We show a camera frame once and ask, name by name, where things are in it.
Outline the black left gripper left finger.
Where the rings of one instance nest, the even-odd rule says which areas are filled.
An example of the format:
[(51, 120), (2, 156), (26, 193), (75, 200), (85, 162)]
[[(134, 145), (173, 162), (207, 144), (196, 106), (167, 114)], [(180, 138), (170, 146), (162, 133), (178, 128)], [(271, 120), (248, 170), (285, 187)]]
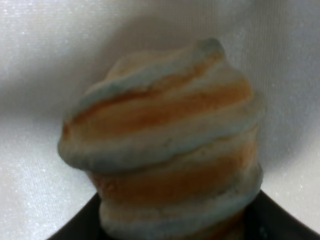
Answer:
[(96, 193), (89, 202), (51, 240), (104, 240), (100, 227), (99, 206), (101, 199)]

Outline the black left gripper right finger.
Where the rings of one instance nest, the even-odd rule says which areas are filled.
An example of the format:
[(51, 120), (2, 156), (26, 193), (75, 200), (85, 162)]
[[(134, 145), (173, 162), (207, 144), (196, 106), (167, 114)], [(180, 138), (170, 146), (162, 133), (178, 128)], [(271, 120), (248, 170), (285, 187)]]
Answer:
[(245, 240), (320, 240), (262, 190), (244, 212)]

